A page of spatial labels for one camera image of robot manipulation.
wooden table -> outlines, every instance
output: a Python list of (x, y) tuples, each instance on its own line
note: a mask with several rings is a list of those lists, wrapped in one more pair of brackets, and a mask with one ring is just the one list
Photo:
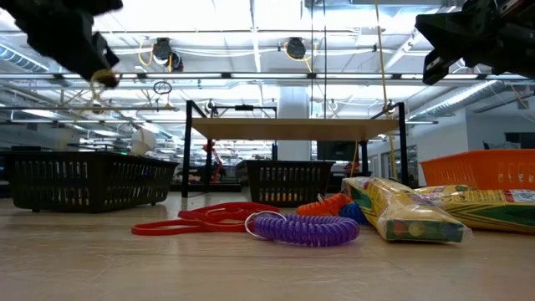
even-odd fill
[(208, 139), (363, 141), (399, 127), (398, 120), (195, 118)]
[(371, 227), (341, 247), (245, 233), (137, 237), (136, 223), (245, 200), (180, 199), (105, 214), (31, 213), (0, 201), (2, 300), (531, 300), (535, 237), (476, 232), (462, 244), (391, 243)]

purple coiled wristband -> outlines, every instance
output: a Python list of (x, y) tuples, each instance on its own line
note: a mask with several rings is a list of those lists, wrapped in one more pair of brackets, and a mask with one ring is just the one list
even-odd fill
[(270, 213), (253, 220), (254, 233), (266, 239), (313, 247), (337, 246), (359, 235), (359, 224), (346, 217), (306, 217)]

yellow crayon box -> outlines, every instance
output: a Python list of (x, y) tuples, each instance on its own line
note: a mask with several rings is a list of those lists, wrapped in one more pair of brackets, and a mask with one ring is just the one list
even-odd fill
[(535, 191), (432, 192), (426, 197), (468, 227), (535, 234)]
[(346, 178), (342, 189), (386, 240), (461, 242), (470, 232), (428, 198), (398, 182)]

wooden shelf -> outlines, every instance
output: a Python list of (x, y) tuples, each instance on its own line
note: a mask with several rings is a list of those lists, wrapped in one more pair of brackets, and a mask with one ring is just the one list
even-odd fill
[(195, 118), (193, 128), (209, 139), (369, 140), (398, 128), (398, 120)]

metal key ring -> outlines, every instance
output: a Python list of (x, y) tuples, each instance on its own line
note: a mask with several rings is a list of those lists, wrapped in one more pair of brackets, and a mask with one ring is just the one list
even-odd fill
[(271, 214), (274, 214), (274, 215), (277, 215), (279, 217), (282, 217), (284, 221), (287, 221), (286, 217), (278, 212), (272, 212), (272, 211), (263, 211), (263, 212), (257, 212), (257, 213), (253, 213), (251, 214), (250, 216), (247, 217), (247, 219), (245, 220), (245, 231), (247, 231), (247, 233), (253, 235), (254, 237), (258, 238), (258, 239), (262, 239), (262, 240), (268, 240), (267, 238), (265, 237), (261, 237), (260, 235), (257, 235), (255, 233), (253, 233), (251, 230), (249, 230), (249, 221), (255, 217), (255, 216), (259, 216), (263, 213), (271, 213)]

